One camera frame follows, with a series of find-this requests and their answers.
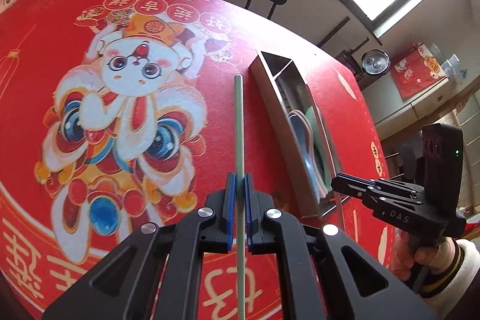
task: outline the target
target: human hand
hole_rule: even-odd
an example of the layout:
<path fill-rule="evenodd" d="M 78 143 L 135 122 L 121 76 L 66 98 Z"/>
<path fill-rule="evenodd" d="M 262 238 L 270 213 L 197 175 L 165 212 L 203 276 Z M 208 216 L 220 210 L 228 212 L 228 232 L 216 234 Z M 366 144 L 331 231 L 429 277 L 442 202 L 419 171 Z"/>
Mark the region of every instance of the human hand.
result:
<path fill-rule="evenodd" d="M 435 247 L 420 247 L 415 255 L 409 249 L 410 234 L 401 232 L 393 245 L 393 254 L 388 270 L 402 281 L 410 278 L 410 270 L 414 263 L 430 267 L 432 274 L 440 274 L 448 269 L 455 257 L 455 245 L 452 238 Z"/>

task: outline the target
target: cartoon rabbit illustration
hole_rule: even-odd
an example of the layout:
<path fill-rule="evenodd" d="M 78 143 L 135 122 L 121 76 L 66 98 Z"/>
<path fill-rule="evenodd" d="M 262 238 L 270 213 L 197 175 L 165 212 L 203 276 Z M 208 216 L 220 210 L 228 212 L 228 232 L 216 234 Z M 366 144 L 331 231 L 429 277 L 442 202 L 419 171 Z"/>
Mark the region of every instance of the cartoon rabbit illustration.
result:
<path fill-rule="evenodd" d="M 146 221 L 162 226 L 195 208 L 192 156 L 205 151 L 206 103 L 186 79 L 205 46 L 197 37 L 189 48 L 185 36 L 195 34 L 134 14 L 98 33 L 85 64 L 59 82 L 35 176 L 72 262 L 83 262 L 92 234 L 119 242 Z"/>

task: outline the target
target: blue eye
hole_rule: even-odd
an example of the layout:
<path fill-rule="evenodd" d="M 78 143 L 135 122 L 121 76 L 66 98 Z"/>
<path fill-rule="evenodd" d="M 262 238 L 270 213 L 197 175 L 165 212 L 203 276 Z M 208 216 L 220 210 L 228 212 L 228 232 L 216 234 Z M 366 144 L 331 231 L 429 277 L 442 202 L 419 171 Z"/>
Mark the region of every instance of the blue eye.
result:
<path fill-rule="evenodd" d="M 155 63 L 148 63 L 143 67 L 142 73 L 143 76 L 147 77 L 148 79 L 155 79 L 156 77 L 162 75 L 162 70 Z"/>
<path fill-rule="evenodd" d="M 180 135 L 184 132 L 182 124 L 172 118 L 162 118 L 157 122 L 157 134 L 147 153 L 153 158 L 166 160 L 179 149 Z"/>
<path fill-rule="evenodd" d="M 113 234 L 119 225 L 119 214 L 115 203 L 107 197 L 98 197 L 90 204 L 90 222 L 101 235 Z"/>
<path fill-rule="evenodd" d="M 127 60 L 123 56 L 115 56 L 109 61 L 109 67 L 112 71 L 119 71 L 125 68 Z"/>
<path fill-rule="evenodd" d="M 70 109 L 62 119 L 61 132 L 63 138 L 70 142 L 83 139 L 83 128 L 78 124 L 78 107 Z"/>

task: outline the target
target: green stick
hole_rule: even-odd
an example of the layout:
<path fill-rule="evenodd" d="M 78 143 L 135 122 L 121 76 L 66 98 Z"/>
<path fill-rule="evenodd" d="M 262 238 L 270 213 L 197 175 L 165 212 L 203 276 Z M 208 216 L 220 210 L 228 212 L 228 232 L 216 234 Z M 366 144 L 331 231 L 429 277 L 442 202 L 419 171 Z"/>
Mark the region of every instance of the green stick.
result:
<path fill-rule="evenodd" d="M 237 218 L 237 301 L 238 320 L 245 320 L 245 153 L 243 145 L 243 79 L 235 75 L 235 178 Z"/>

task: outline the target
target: red tablecloth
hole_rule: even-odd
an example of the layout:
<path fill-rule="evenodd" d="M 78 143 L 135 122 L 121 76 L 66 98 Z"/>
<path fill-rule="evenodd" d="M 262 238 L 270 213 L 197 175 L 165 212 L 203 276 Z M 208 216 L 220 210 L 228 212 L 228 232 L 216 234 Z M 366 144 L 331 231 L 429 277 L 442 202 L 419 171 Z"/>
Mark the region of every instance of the red tablecloth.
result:
<path fill-rule="evenodd" d="M 0 38 L 0 268 L 38 319 L 133 228 L 174 223 L 224 187 L 234 169 L 236 73 L 246 170 L 295 213 L 248 72 L 255 48 L 296 59 L 345 172 L 388 175 L 351 73 L 226 2 L 18 0 L 0 15 Z M 393 229 L 357 200 L 344 213 L 347 233 L 387 264 Z M 235 272 L 234 252 L 206 256 L 199 319 L 236 317 Z M 276 278 L 274 256 L 247 256 L 249 319 L 281 317 Z"/>

